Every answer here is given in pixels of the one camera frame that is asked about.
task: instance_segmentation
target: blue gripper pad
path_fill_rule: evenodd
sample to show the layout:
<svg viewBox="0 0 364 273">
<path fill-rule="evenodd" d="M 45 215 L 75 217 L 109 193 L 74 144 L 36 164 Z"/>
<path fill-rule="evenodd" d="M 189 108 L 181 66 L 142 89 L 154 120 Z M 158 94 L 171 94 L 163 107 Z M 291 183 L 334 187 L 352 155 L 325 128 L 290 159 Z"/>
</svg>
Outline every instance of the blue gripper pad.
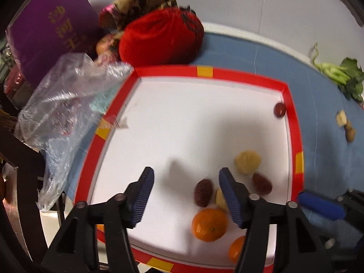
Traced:
<svg viewBox="0 0 364 273">
<path fill-rule="evenodd" d="M 242 202 L 238 194 L 235 192 L 235 184 L 237 183 L 227 167 L 220 170 L 219 183 L 226 200 L 226 204 L 229 208 L 231 218 L 235 224 L 241 227 L 243 223 L 243 215 L 241 211 Z"/>
<path fill-rule="evenodd" d="M 135 227 L 142 220 L 154 184 L 154 170 L 146 167 L 137 182 L 129 184 L 125 194 L 131 210 L 131 223 Z"/>
</svg>

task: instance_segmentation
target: white wall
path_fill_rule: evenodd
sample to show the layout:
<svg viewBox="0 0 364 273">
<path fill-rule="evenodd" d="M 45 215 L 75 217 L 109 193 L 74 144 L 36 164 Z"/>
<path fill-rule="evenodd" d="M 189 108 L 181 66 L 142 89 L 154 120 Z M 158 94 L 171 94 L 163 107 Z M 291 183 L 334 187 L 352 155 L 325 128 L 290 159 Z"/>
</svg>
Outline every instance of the white wall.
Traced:
<svg viewBox="0 0 364 273">
<path fill-rule="evenodd" d="M 89 0 L 98 11 L 112 0 Z M 315 42 L 319 61 L 357 58 L 364 65 L 364 30 L 340 0 L 177 0 L 202 21 L 260 34 L 308 56 Z"/>
</svg>

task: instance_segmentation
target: green vegetable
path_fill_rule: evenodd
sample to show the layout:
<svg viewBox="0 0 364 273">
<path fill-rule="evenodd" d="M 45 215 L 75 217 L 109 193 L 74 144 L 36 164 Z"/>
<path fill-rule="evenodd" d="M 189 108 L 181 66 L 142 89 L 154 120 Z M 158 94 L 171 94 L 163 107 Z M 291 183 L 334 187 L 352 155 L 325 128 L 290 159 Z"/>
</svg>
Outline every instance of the green vegetable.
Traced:
<svg viewBox="0 0 364 273">
<path fill-rule="evenodd" d="M 361 67 L 358 68 L 358 61 L 345 58 L 340 66 L 331 63 L 315 63 L 319 55 L 317 43 L 314 48 L 316 54 L 312 57 L 312 64 L 337 85 L 348 100 L 354 99 L 358 103 L 363 103 L 361 94 L 363 93 L 364 72 Z"/>
</svg>

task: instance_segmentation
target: yellow tape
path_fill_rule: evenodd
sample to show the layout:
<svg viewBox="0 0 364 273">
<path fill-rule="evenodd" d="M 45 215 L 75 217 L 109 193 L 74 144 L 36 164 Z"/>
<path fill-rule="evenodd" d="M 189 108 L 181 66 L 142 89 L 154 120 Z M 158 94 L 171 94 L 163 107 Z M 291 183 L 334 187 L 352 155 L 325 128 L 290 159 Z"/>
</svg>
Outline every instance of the yellow tape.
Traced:
<svg viewBox="0 0 364 273">
<path fill-rule="evenodd" d="M 168 262 L 156 259 L 156 258 L 151 258 L 146 265 L 149 267 L 152 267 L 154 269 L 162 270 L 165 272 L 170 272 L 173 267 L 172 263 L 168 263 Z"/>
<path fill-rule="evenodd" d="M 96 129 L 96 134 L 101 137 L 102 139 L 106 140 L 107 139 L 107 135 L 110 132 L 110 128 L 111 128 L 111 124 L 109 122 L 107 122 L 105 119 L 101 119 L 99 126 Z"/>
<path fill-rule="evenodd" d="M 214 68 L 211 66 L 197 66 L 197 77 L 212 78 Z"/>
<path fill-rule="evenodd" d="M 302 174 L 305 171 L 305 159 L 303 157 L 303 152 L 296 154 L 296 174 Z"/>
<path fill-rule="evenodd" d="M 96 228 L 97 228 L 97 229 L 99 229 L 100 231 L 105 232 L 105 230 L 104 230 L 104 225 L 97 224 L 97 225 L 96 225 Z"/>
</svg>

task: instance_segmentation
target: orange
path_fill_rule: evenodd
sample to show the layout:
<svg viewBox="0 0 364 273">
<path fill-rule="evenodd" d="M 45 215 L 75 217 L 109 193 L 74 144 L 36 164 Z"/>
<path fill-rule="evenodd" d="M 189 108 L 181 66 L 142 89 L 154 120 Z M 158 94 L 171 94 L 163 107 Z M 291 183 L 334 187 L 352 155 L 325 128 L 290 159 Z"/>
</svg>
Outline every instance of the orange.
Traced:
<svg viewBox="0 0 364 273">
<path fill-rule="evenodd" d="M 221 209 L 206 208 L 192 220 L 192 232 L 202 241 L 215 241 L 221 238 L 227 229 L 228 218 Z"/>
<path fill-rule="evenodd" d="M 239 260 L 240 253 L 244 245 L 244 241 L 245 241 L 245 236 L 241 236 L 238 239 L 235 239 L 234 242 L 230 245 L 229 259 L 234 264 L 236 264 Z"/>
</svg>

